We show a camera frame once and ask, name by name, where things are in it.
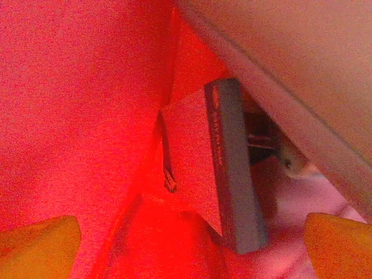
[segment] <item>pink surface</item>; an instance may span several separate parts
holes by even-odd
[[[0,230],[77,216],[84,278],[149,148],[171,1],[2,1]]]

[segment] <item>yellow object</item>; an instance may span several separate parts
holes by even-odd
[[[80,239],[74,216],[0,232],[0,279],[68,278]]]
[[[372,278],[372,225],[311,213],[305,244],[319,279]]]

